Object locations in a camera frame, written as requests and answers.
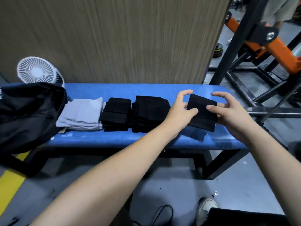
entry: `fan grille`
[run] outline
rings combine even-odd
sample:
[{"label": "fan grille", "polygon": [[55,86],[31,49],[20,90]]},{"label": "fan grille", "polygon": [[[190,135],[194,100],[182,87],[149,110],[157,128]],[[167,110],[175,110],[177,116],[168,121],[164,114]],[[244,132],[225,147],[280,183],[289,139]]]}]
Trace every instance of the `fan grille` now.
[{"label": "fan grille", "polygon": [[22,59],[17,66],[18,77],[25,83],[56,81],[56,72],[52,64],[39,57]]}]

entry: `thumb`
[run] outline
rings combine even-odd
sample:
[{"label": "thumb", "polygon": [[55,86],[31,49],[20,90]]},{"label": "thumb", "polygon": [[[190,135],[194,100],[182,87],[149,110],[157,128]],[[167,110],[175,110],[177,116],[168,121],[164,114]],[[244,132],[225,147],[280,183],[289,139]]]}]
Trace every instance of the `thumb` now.
[{"label": "thumb", "polygon": [[187,111],[191,115],[191,118],[193,118],[199,112],[199,110],[197,108],[192,108],[192,109],[187,110]]},{"label": "thumb", "polygon": [[215,105],[207,105],[206,109],[209,112],[212,112],[212,113],[215,113],[215,114],[218,114],[218,115],[221,115],[221,116],[224,115],[225,112],[227,111],[226,108],[222,108],[222,107],[215,106]]}]

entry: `folded gray cloth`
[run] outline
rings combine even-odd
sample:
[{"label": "folded gray cloth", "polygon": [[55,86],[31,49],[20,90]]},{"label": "folded gray cloth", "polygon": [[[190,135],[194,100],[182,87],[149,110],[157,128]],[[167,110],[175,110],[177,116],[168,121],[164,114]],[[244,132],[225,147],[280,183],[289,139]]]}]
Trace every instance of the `folded gray cloth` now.
[{"label": "folded gray cloth", "polygon": [[56,126],[83,131],[102,129],[99,117],[103,108],[102,98],[95,100],[76,98],[65,105]]}]

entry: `white fan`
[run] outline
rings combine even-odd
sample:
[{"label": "white fan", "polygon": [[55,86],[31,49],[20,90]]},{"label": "white fan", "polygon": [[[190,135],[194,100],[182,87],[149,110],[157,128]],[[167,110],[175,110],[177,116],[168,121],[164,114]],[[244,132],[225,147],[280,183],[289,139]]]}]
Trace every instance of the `white fan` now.
[{"label": "white fan", "polygon": [[65,86],[65,81],[58,69],[45,59],[26,57],[17,65],[18,77],[24,83],[53,83]]}]

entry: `wood grain panel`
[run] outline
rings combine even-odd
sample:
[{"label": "wood grain panel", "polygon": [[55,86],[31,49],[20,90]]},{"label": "wood grain panel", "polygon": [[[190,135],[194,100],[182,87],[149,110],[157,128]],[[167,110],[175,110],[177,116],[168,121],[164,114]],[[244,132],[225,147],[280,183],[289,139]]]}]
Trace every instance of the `wood grain panel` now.
[{"label": "wood grain panel", "polygon": [[0,0],[0,72],[42,57],[73,83],[202,82],[230,0]]}]

